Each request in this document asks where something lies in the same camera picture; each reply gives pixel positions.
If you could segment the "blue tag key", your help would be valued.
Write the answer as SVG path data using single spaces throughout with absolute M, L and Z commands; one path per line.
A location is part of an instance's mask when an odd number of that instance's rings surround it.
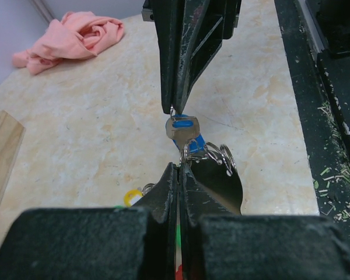
M 174 142 L 180 152 L 186 149 L 189 153 L 204 150 L 205 141 L 196 117 L 185 114 L 170 116 L 165 129 L 167 137 Z

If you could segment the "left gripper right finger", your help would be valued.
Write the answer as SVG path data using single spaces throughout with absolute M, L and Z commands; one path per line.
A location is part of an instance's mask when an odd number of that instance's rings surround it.
M 350 248 L 325 216 L 235 215 L 178 174 L 184 279 L 350 279 Z

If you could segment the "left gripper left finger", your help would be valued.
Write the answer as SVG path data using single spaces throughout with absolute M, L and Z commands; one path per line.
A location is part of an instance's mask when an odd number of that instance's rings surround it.
M 0 247 L 0 279 L 174 279 L 176 166 L 131 207 L 33 208 Z

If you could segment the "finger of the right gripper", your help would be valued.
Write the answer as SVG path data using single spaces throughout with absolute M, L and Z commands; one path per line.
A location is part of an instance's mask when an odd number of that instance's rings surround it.
M 191 90 L 237 27 L 241 1 L 184 1 L 174 85 L 174 109 L 182 113 Z
M 184 1 L 150 1 L 150 5 L 158 37 L 162 110 L 179 113 L 176 93 Z

